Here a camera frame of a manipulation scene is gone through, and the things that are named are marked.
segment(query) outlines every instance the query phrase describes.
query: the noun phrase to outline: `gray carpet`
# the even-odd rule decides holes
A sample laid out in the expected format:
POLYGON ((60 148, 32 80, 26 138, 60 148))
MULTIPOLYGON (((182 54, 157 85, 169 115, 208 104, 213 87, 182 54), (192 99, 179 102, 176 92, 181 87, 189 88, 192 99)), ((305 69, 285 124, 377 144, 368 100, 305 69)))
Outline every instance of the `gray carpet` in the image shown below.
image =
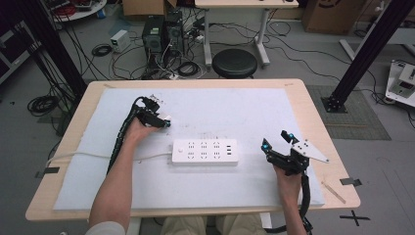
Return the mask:
POLYGON ((345 103, 347 114, 327 113, 321 97, 329 97, 335 86, 307 86, 314 105, 332 139, 391 140, 360 91, 353 91, 345 103))

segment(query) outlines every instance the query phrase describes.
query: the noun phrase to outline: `cardboard box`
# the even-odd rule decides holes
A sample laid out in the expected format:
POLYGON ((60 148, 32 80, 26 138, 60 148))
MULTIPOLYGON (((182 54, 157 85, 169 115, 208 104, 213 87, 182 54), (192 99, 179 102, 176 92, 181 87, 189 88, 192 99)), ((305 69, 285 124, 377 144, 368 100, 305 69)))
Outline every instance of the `cardboard box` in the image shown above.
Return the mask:
POLYGON ((126 16, 165 15, 171 7, 176 7, 177 0, 123 0, 126 16))
POLYGON ((348 34, 367 0, 309 0, 302 16, 307 32, 348 34))

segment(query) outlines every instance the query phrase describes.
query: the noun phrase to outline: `round stool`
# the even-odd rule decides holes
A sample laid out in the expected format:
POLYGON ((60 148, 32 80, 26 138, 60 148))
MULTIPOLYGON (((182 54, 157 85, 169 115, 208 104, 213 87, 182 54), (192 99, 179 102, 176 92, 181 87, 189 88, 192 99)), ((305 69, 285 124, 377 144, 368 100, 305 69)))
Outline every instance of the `round stool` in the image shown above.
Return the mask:
POLYGON ((253 77, 257 68, 255 56, 241 49, 223 50, 211 62, 213 70, 225 78, 253 77))

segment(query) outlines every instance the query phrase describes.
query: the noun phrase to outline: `hand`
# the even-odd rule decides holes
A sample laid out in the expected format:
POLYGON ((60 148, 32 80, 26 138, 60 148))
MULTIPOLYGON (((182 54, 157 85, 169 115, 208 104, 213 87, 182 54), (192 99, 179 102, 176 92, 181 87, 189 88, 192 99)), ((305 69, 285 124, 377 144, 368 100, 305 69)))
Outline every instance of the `hand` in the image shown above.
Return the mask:
POLYGON ((158 128, 144 126, 138 118, 134 118, 125 133, 124 143, 131 143, 136 146, 140 141, 156 130, 158 130, 158 128))
POLYGON ((287 176, 285 170, 275 166, 278 178, 278 192, 283 207, 297 207, 301 188, 301 174, 287 176))

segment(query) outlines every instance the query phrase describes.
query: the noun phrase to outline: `white power strip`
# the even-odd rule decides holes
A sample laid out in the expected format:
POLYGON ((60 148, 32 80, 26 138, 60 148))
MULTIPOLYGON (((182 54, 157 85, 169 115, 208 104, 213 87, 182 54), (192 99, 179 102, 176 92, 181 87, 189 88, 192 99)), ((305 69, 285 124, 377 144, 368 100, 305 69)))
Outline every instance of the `white power strip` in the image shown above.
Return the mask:
POLYGON ((237 165, 235 139, 179 139, 173 144, 174 165, 237 165))

